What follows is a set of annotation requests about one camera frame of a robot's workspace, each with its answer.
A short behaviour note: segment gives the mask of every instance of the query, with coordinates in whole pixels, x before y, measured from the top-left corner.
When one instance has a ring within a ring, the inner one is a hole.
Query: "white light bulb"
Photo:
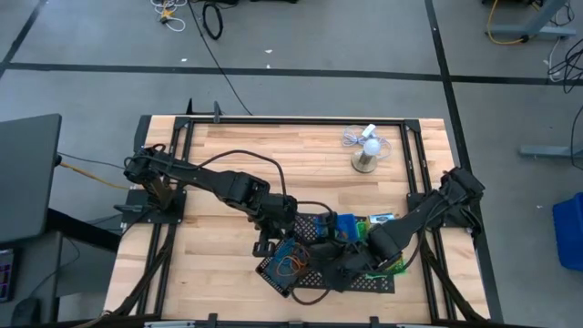
[[[364,143],[363,150],[367,156],[376,156],[381,152],[381,143],[375,138],[370,138]]]

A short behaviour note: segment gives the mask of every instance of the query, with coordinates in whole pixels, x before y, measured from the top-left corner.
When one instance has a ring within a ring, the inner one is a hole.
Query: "black floor stripe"
[[[37,64],[37,63],[0,63],[6,70],[32,70],[55,72],[102,72],[102,73],[145,73],[145,74],[185,74],[185,75],[220,75],[216,67],[149,67],[121,65],[72,65],[72,64]],[[266,69],[266,68],[223,68],[229,76],[249,77],[347,77],[379,78],[408,81],[442,82],[437,74],[417,74],[381,71],[329,70],[329,69]],[[479,77],[450,76],[454,83],[527,85],[527,86],[562,86],[546,78],[538,77]],[[570,85],[583,86],[582,80],[569,82]]]
[[[467,152],[467,145],[465,144],[464,130],[462,127],[461,118],[459,116],[457,103],[455,102],[454,87],[452,85],[452,78],[449,75],[447,60],[445,59],[444,45],[441,39],[441,34],[439,33],[439,25],[437,24],[437,16],[435,14],[433,0],[425,0],[425,9],[427,10],[427,18],[429,19],[429,25],[431,26],[431,32],[435,46],[435,53],[437,54],[437,62],[439,64],[441,77],[444,83],[445,100],[447,102],[449,117],[451,119],[454,130],[457,154],[461,166],[471,171],[472,167],[470,165],[470,158]],[[492,80],[504,81],[504,79],[496,78],[493,78]],[[481,217],[481,211],[479,209],[479,206],[472,207],[472,210]],[[479,268],[482,276],[482,281],[484,283],[486,301],[488,304],[490,317],[494,322],[502,323],[504,321],[502,316],[502,308],[500,306],[500,299],[496,287],[496,280],[494,277],[494,270],[492,268],[490,250],[487,245],[485,231],[482,231],[482,233],[475,240],[475,247],[478,253]]]
[[[16,36],[16,39],[12,42],[10,49],[8,49],[6,56],[4,56],[2,63],[0,63],[0,78],[2,78],[2,75],[7,70],[8,63],[10,63],[12,61],[12,58],[15,57],[16,52],[18,51],[18,48],[22,45],[23,41],[25,41],[26,35],[28,34],[31,27],[33,26],[36,19],[38,18],[38,15],[40,14],[41,9],[43,9],[43,7],[46,4],[46,1],[47,0],[39,0],[38,1],[38,4],[36,4],[35,9],[33,10],[33,12],[30,14],[28,19],[26,20],[26,23],[22,27],[22,29],[20,30],[20,33],[18,33],[18,36]]]
[[[106,72],[106,73],[155,73],[155,74],[193,74],[221,75],[216,67],[146,67],[115,65],[69,65],[9,63],[6,69],[66,71],[66,72]],[[382,78],[413,81],[441,81],[437,74],[415,74],[380,71],[326,70],[326,69],[266,69],[266,68],[223,68],[229,76],[264,77],[357,77]]]

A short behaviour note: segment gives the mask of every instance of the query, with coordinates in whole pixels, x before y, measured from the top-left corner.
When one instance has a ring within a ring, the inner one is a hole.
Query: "white wire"
[[[354,132],[354,128],[359,128],[362,131],[364,131],[363,127],[359,127],[359,126],[348,126],[346,128],[344,128],[344,132],[343,132],[343,138],[342,138],[342,142],[343,142],[343,146],[345,147],[351,147],[354,146],[356,144],[359,145],[364,145],[364,143],[366,142],[366,140],[368,140],[369,138],[365,138],[365,137],[357,137],[356,133]],[[375,136],[374,138],[376,138],[379,143],[381,144],[381,147],[383,145],[386,145],[388,152],[385,155],[377,155],[378,159],[386,159],[389,156],[391,156],[391,154],[393,153],[393,145],[391,145],[391,143],[389,142],[389,140],[387,140],[385,137],[379,137],[379,136]]]
[[[182,28],[174,28],[174,27],[170,26],[170,21],[181,22]],[[182,19],[175,18],[175,17],[168,17],[168,22],[165,24],[165,26],[174,32],[182,32],[186,29],[186,23],[184,23],[184,21]]]
[[[553,54],[555,54],[555,50],[557,49],[558,44],[561,42],[561,38],[558,37],[557,38],[557,42],[555,42],[555,45],[553,46],[553,49],[550,51],[550,53],[548,54],[548,59],[546,60],[547,66],[548,66],[548,78],[552,81],[552,82],[560,82],[563,80],[563,77],[559,78],[559,79],[555,79],[555,74],[558,73],[558,71],[551,71],[551,68],[553,67]]]
[[[178,0],[177,1],[164,0],[164,1],[162,1],[161,4],[156,4],[154,2],[154,0],[149,0],[149,2],[154,6],[154,11],[156,13],[160,14],[160,16],[162,16],[164,14],[165,10],[169,11],[171,14],[173,14],[174,12],[176,12],[176,9],[178,9],[178,7],[182,7],[182,6],[186,5],[187,1],[189,1],[189,0],[184,0],[184,3],[179,3]],[[182,19],[176,18],[176,17],[170,17],[170,16],[167,16],[166,18],[168,19],[168,22],[166,22],[164,25],[167,28],[169,28],[170,30],[172,30],[174,32],[182,32],[186,29],[186,23]],[[171,21],[181,22],[182,28],[172,27],[172,25],[170,24]]]

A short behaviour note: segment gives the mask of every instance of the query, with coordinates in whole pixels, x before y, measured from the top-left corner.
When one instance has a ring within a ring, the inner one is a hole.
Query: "black cable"
[[[565,22],[565,23],[558,23],[554,19],[551,19],[550,22],[552,24],[554,24],[555,26],[559,26],[559,27],[561,27],[561,26],[567,26],[571,22],[573,22],[573,20],[575,19],[575,11],[571,7],[571,1],[569,0],[566,4],[563,5],[563,7],[565,7],[567,9],[567,22]]]
[[[212,31],[210,31],[209,25],[207,24],[207,9],[209,8],[215,10],[215,15],[219,20],[219,32],[217,34],[212,33]],[[220,13],[220,9],[217,4],[212,2],[206,2],[202,7],[202,27],[205,29],[205,31],[207,31],[207,34],[210,36],[210,38],[215,41],[219,40],[220,36],[222,36],[222,30],[224,29],[225,26],[222,22],[222,14]]]
[[[330,289],[325,290],[324,293],[322,295],[320,295],[317,299],[306,302],[306,301],[302,301],[298,298],[298,296],[295,294],[295,290],[291,290],[291,297],[293,298],[294,301],[296,301],[297,303],[299,303],[301,305],[314,305],[317,302],[323,300],[324,297],[328,296],[328,293],[330,293]]]
[[[152,212],[153,209],[149,209],[149,210],[144,210],[141,214],[139,214],[139,216],[133,221],[130,222],[126,228],[124,229],[123,232],[121,232],[121,237],[123,237],[126,233],[128,233],[129,228],[133,227],[134,224],[138,223],[139,220],[142,220],[142,218],[144,218],[146,215],[148,215],[150,212]]]
[[[103,219],[103,220],[99,220],[99,221],[97,221],[97,222],[93,222],[93,223],[89,223],[89,224],[91,224],[92,226],[97,226],[99,223],[103,223],[103,222],[105,222],[105,221],[113,220],[113,219],[115,219],[116,217],[118,217],[118,216],[120,216],[120,215],[123,215],[123,214],[116,214],[116,215],[112,215],[112,216],[110,216],[110,217],[108,217],[108,218],[105,218],[105,219]]]
[[[229,5],[229,6],[222,6],[218,3],[215,3],[215,5],[217,5],[217,7],[222,9],[222,10],[227,10],[227,9],[231,9],[231,8],[236,7],[237,5],[239,5],[239,2],[235,3],[234,5]]]
[[[169,256],[172,245],[170,240],[171,238],[169,238],[169,235],[167,234],[162,247],[160,247],[158,254],[156,257],[154,257],[154,261],[151,263],[150,267],[144,271],[144,274],[142,274],[141,278],[139,279],[136,286],[134,286],[134,289],[131,291],[129,296],[126,297],[126,299],[121,303],[121,305],[118,306],[115,311],[111,312],[111,315],[129,315],[131,310],[136,305],[138,298],[144,292],[146,286],[150,284],[162,262],[164,262]]]
[[[63,270],[66,266],[73,264],[73,262],[77,261],[79,259],[79,257],[81,257],[81,251],[79,251],[79,248],[75,245],[75,243],[73,243],[68,237],[63,237],[63,238],[67,239],[71,243],[71,245],[73,245],[73,247],[77,251],[77,255],[73,259],[68,261],[67,263],[65,263],[63,265],[59,265],[58,268],[56,268],[53,272],[51,272],[49,275],[47,275],[45,278],[43,278],[43,280],[38,283],[38,285],[33,289],[33,291],[30,292],[30,294],[28,295],[28,298],[32,297],[33,294],[35,294],[36,290],[38,290],[40,288],[40,286],[42,286],[50,277],[54,276],[55,274],[57,274],[58,272]]]
[[[563,71],[563,92],[568,94],[573,88],[579,84],[579,80],[583,76],[583,67],[578,66],[578,61],[583,56],[583,47],[578,47],[583,43],[583,38],[577,41],[565,54],[565,59],[560,63],[552,66],[548,71],[548,75],[555,75],[557,72]]]
[[[573,125],[571,126],[571,165],[573,165],[573,167],[577,168],[577,169],[581,169],[583,170],[583,167],[580,167],[579,165],[577,165],[577,163],[575,163],[575,154],[573,153],[573,138],[575,137],[575,125],[577,124],[577,120],[579,119],[579,115],[581,115],[581,112],[583,111],[583,106],[581,106],[581,108],[579,109],[579,111],[577,112],[575,118],[573,119]]]
[[[58,151],[57,154],[59,154],[61,156],[68,157],[68,158],[71,158],[71,159],[82,160],[82,161],[85,161],[85,162],[88,162],[88,163],[96,163],[96,164],[101,164],[101,165],[107,165],[107,166],[110,166],[110,167],[116,168],[116,169],[124,169],[123,167],[120,167],[119,165],[107,163],[107,162],[104,162],[104,161],[101,161],[101,160],[82,159],[80,157],[73,156],[73,155],[69,155],[69,154],[66,154],[66,153],[60,152],[60,151]]]
[[[330,220],[333,220],[334,218],[334,211],[326,204],[319,202],[319,201],[314,201],[314,200],[301,200],[298,201],[298,205],[319,205],[322,206],[323,208],[328,210],[328,213],[330,214]],[[324,222],[314,222],[311,220],[307,220],[306,218],[302,217],[301,215],[299,215],[299,213],[296,214],[296,216],[298,218],[301,218],[304,222],[308,222],[310,223],[312,226],[320,226],[320,227],[327,227],[329,224],[331,224],[331,221],[324,221]]]
[[[229,77],[227,77],[227,74],[225,73],[225,71],[219,65],[219,61],[217,60],[217,58],[215,57],[215,55],[212,53],[212,50],[210,50],[209,44],[207,43],[207,39],[206,39],[206,37],[204,37],[204,34],[202,33],[202,30],[200,29],[199,22],[197,20],[197,16],[194,14],[194,9],[192,8],[192,5],[190,4],[190,1],[188,1],[188,4],[189,4],[189,8],[190,8],[190,13],[192,14],[192,19],[194,20],[194,24],[197,26],[197,29],[199,30],[199,34],[200,34],[200,37],[202,38],[202,42],[204,43],[204,46],[207,48],[207,50],[209,50],[210,57],[212,57],[212,60],[215,62],[215,65],[219,69],[220,73],[225,77],[225,79],[227,80],[227,83],[229,83],[229,87],[233,91],[233,94],[235,95],[235,97],[237,98],[237,100],[239,100],[240,105],[243,106],[243,108],[245,109],[245,111],[250,116],[253,116],[253,114],[247,109],[247,106],[245,106],[245,104],[243,103],[243,101],[240,99],[239,94],[237,93],[237,91],[235,91],[235,87],[230,82]]]
[[[246,154],[249,156],[253,156],[254,158],[266,160],[266,161],[270,162],[271,164],[275,165],[275,167],[277,168],[277,170],[280,174],[281,193],[283,194],[284,197],[287,196],[287,189],[285,187],[285,177],[283,176],[283,169],[281,168],[280,163],[278,163],[275,159],[270,159],[268,157],[262,156],[260,154],[254,153],[252,151],[242,150],[242,149],[234,149],[234,150],[226,151],[224,153],[220,153],[219,155],[215,155],[215,156],[211,157],[210,159],[203,161],[199,165],[192,164],[192,167],[179,165],[179,164],[173,164],[171,166],[172,166],[172,168],[177,168],[177,169],[189,169],[189,170],[201,169],[201,168],[205,167],[206,165],[210,164],[211,162],[213,162],[217,159],[220,159],[222,157],[228,156],[230,154]],[[170,164],[166,160],[156,159],[156,158],[153,158],[151,156],[138,155],[135,157],[128,157],[128,158],[124,159],[124,165],[126,165],[126,166],[128,163],[128,159],[149,159],[149,160],[155,161],[155,162],[160,163],[160,164],[165,164],[165,165]]]
[[[407,270],[411,266],[411,264],[413,263],[413,260],[415,259],[415,257],[417,257],[417,254],[419,253],[419,250],[421,249],[421,244],[423,242],[425,242],[425,235],[424,234],[425,234],[425,229],[427,228],[427,224],[429,224],[429,222],[435,218],[435,217],[432,217],[431,215],[434,213],[435,209],[437,209],[437,207],[444,202],[445,202],[444,200],[437,202],[433,206],[433,208],[429,211],[429,214],[427,215],[427,220],[425,220],[425,223],[423,224],[423,228],[421,228],[421,230],[419,230],[421,232],[421,234],[418,237],[419,240],[417,241],[417,246],[415,246],[413,254],[411,254],[411,258],[409,258],[409,261],[407,261],[407,263],[403,266],[402,271]]]

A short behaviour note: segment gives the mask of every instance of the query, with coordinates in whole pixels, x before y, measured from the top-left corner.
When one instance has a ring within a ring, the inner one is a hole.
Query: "blue bin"
[[[553,219],[561,265],[583,271],[583,192],[553,206]]]

